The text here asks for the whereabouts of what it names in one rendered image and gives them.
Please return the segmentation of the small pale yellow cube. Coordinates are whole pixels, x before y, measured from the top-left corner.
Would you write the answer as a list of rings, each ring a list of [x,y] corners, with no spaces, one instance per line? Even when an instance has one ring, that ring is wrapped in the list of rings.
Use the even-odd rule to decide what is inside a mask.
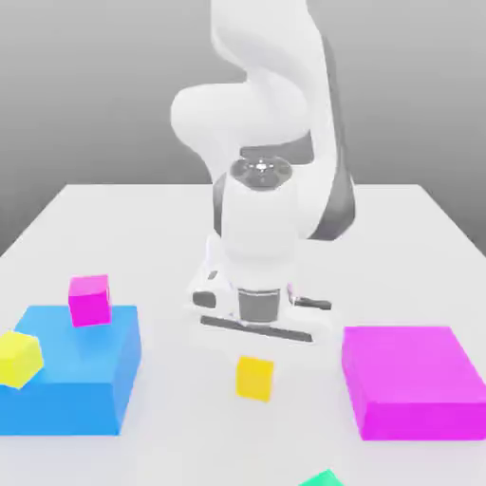
[[[14,330],[0,335],[0,385],[21,389],[43,367],[37,337]]]

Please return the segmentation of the small green cube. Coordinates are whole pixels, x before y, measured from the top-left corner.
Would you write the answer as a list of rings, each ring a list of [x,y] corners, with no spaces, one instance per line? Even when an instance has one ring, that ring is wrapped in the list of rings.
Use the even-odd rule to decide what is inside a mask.
[[[344,486],[344,484],[330,469],[326,469],[301,482],[298,486]]]

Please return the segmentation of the small golden yellow cube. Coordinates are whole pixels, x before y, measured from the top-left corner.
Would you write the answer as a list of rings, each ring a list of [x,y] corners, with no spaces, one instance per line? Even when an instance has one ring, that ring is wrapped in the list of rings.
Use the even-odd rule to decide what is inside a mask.
[[[236,394],[242,398],[268,402],[271,398],[273,370],[273,361],[241,356],[236,366]]]

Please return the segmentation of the large magenta box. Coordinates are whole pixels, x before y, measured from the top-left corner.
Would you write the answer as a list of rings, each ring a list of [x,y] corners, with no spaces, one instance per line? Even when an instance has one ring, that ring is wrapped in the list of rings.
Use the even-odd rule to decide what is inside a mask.
[[[486,439],[486,383],[450,327],[346,327],[342,368],[363,440]]]

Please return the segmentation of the small magenta cube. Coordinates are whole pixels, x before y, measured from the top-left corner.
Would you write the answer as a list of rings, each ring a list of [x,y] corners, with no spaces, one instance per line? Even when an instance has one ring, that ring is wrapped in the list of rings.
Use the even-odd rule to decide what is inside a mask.
[[[74,327],[110,324],[108,275],[73,276],[69,282],[68,306]]]

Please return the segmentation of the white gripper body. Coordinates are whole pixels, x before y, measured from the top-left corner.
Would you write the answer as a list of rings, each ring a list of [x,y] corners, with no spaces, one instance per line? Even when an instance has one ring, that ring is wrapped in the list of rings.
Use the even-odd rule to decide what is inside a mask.
[[[232,319],[185,310],[188,334],[198,345],[218,350],[283,349],[328,344],[334,338],[331,309],[297,307],[270,325],[243,325]]]

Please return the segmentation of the large blue box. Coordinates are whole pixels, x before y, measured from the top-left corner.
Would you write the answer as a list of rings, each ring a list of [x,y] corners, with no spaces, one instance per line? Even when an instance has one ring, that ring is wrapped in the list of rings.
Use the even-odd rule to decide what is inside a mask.
[[[140,365],[137,308],[74,327],[65,306],[30,306],[15,329],[39,339],[44,367],[19,390],[0,385],[0,436],[117,436]]]

